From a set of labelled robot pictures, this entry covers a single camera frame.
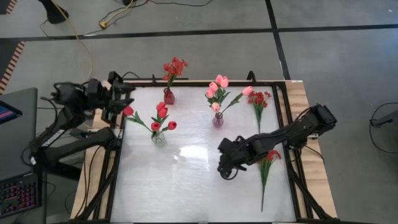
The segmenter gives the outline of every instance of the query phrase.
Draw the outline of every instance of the gray floor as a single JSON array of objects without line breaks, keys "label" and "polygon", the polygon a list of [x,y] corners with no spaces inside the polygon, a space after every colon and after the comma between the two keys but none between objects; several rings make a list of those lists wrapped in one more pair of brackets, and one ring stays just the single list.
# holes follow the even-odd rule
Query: gray floor
[{"label": "gray floor", "polygon": [[[112,1],[59,0],[78,32],[98,28]],[[207,2],[189,1],[194,4]],[[398,3],[389,0],[272,0],[278,27],[353,26],[398,23]],[[0,37],[44,36],[45,20],[37,1],[19,0],[10,16],[0,16]],[[263,0],[214,0],[206,7],[147,6],[134,9],[105,34],[170,30],[269,28]],[[66,24],[46,24],[49,35],[70,35]],[[282,33],[290,76],[304,80],[310,104],[330,107],[337,127],[320,138],[326,171],[338,216],[343,220],[396,223],[398,220],[398,158],[373,147],[368,121],[378,105],[396,101],[398,29]],[[283,79],[272,34],[223,34],[84,40],[94,58],[93,76],[133,71],[142,77],[160,75],[163,63],[176,55],[186,59],[189,79],[216,74],[244,78]],[[30,86],[49,96],[52,83],[82,82],[88,57],[72,40],[28,42],[6,92]],[[381,110],[386,114],[396,107]],[[37,131],[52,122],[52,111],[41,111]],[[374,130],[380,146],[395,151],[397,125]],[[49,178],[57,191],[49,206],[51,221],[65,218],[63,198],[76,183]]]}]

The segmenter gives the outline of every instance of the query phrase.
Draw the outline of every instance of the glass vase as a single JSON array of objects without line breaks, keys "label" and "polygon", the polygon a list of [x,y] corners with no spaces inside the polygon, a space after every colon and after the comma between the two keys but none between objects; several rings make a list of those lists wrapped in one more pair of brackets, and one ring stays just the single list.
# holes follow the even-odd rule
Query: glass vase
[{"label": "glass vase", "polygon": [[156,133],[152,136],[152,141],[155,143],[157,147],[164,146],[166,144],[166,138],[164,138],[163,133]]},{"label": "glass vase", "polygon": [[173,105],[174,100],[175,97],[173,92],[169,88],[164,89],[164,103],[167,105]]},{"label": "glass vase", "polygon": [[223,114],[218,112],[216,116],[213,118],[213,126],[215,128],[220,128],[224,124]]}]

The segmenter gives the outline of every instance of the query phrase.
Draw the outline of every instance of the monitor screen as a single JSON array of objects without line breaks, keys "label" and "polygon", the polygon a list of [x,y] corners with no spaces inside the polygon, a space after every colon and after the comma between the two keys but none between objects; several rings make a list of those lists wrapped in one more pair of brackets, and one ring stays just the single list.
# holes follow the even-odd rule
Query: monitor screen
[{"label": "monitor screen", "polygon": [[22,115],[22,113],[18,109],[13,108],[3,101],[0,101],[0,124],[15,119],[20,115]]}]

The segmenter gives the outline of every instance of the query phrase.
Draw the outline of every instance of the keyboard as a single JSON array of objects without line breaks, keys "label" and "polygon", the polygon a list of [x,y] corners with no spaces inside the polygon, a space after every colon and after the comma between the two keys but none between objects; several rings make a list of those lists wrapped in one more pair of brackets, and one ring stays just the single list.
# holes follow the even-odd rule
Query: keyboard
[{"label": "keyboard", "polygon": [[0,218],[40,206],[35,173],[0,182]]}]

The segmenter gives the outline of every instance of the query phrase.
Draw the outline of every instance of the white table surface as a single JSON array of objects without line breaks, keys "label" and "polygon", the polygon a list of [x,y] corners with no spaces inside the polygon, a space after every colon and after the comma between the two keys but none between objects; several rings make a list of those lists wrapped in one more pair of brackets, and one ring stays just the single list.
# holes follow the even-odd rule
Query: white table surface
[{"label": "white table surface", "polygon": [[[134,111],[148,127],[163,100],[162,87],[137,88],[131,93]],[[205,87],[172,87],[175,104],[169,105],[169,121],[177,128],[164,133],[167,144],[159,148],[143,126],[126,121],[112,222],[289,222],[294,221],[284,152],[271,167],[261,212],[261,176],[257,165],[247,166],[227,181],[217,171],[223,138],[248,138],[257,132],[254,109],[247,98],[226,110],[224,125],[213,127],[215,113],[204,96]],[[223,107],[241,92],[229,87]],[[268,91],[271,87],[255,87]],[[274,99],[262,113],[261,131],[279,128]]]}]

